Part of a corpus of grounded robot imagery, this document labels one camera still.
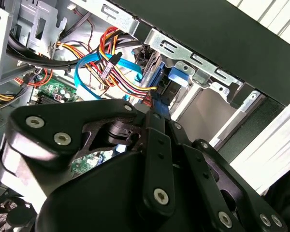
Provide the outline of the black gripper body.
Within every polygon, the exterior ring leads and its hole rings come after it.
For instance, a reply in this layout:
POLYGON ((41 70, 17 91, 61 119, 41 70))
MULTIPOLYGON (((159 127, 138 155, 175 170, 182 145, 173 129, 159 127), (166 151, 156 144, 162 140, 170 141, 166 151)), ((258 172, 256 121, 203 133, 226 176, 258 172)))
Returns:
POLYGON ((56 189, 35 222, 37 232, 213 231, 205 181, 215 150, 190 142, 170 121, 118 122, 130 129, 128 150, 56 189))

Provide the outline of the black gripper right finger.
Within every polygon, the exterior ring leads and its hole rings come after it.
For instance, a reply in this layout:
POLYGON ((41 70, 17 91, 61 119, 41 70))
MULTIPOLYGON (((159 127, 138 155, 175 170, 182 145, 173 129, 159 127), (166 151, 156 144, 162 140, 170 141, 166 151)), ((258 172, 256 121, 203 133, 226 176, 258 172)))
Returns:
POLYGON ((191 142, 183 127, 166 122, 183 197, 203 232, 285 232, 278 213, 205 140, 191 142))

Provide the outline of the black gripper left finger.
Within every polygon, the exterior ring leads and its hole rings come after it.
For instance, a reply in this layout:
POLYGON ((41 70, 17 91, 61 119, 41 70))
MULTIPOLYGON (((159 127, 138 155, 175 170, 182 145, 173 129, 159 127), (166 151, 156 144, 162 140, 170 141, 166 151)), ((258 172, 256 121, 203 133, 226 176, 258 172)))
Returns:
POLYGON ((76 158, 126 145, 149 156, 167 151, 168 113, 146 113, 122 99, 22 106, 14 109, 0 147, 0 181, 39 212, 68 182, 76 158))

